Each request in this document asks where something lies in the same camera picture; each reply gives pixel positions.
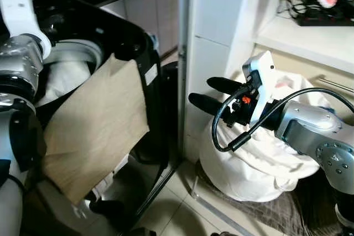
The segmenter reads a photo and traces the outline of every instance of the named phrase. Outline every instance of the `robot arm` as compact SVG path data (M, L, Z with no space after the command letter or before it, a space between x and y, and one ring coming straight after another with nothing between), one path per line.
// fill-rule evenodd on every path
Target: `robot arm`
M19 234L24 181L45 153L32 100L51 50L32 0L0 0L10 38L0 46L0 235Z
M281 101L273 100L272 103L268 103L275 85L273 80L269 80L274 76L272 75L274 64L269 56L269 52L260 54L250 58L243 65L243 73L247 81L245 84L218 77L207 80L211 87L232 95L223 104L197 93L191 93L189 101L215 116L212 133L216 132L219 119L222 119L229 127L232 127L234 123L250 124L251 129L229 143L228 147L221 148L217 138L213 137L215 147L221 152L236 151L251 138L251 134L258 126L263 126L273 130L275 137L289 144L297 152L317 161L324 170L330 185L339 195L336 213L348 233L344 235L352 235L349 233L354 232L354 215L352 214L352 207L354 207L354 174L352 171L354 169L354 127L344 123L328 110L290 101L292 95ZM293 95L295 97L296 94L311 91L321 91L335 96L354 113L354 106L350 102L326 89L304 89ZM230 108L228 105L231 100L235 101Z

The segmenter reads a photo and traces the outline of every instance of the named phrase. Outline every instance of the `tiled floor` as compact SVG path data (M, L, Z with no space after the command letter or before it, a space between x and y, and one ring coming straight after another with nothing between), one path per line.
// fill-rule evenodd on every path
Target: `tiled floor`
M209 236L228 231L241 234L194 200L188 193L194 180L194 166L184 162L146 210L136 228L146 227L158 236ZM209 204L240 224L254 236L285 236L283 233L247 217L241 211L218 198L202 183L198 194Z

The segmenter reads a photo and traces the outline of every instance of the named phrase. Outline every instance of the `white laundry bag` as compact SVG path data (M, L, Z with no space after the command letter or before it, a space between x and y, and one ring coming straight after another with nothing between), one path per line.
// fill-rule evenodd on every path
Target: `white laundry bag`
M277 85L274 99L302 88L313 87L301 75L277 71ZM244 77L236 81L244 83ZM329 108L329 102L318 93L311 92L293 99L313 106ZM217 137L222 147L249 126L235 124L232 128L220 121ZM202 135L200 162L211 182L224 194L237 201L267 202L276 199L284 191L295 189L300 178L314 174L319 165L306 155L298 154L283 141L274 137L274 132L258 128L252 138L235 152L218 151L211 139L211 122Z

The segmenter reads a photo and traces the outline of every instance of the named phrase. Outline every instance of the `beige towel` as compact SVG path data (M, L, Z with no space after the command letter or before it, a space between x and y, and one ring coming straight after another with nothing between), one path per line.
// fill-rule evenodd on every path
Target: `beige towel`
M148 130L137 64L112 55L53 115L44 172L77 204Z

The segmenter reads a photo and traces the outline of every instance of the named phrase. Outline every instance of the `orange component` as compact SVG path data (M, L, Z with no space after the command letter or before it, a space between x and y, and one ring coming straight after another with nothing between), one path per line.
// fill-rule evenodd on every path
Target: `orange component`
M251 102L251 99L248 98L247 96L243 96L243 97L242 97L242 101L243 101L244 103L246 103L246 104L249 104L249 103Z

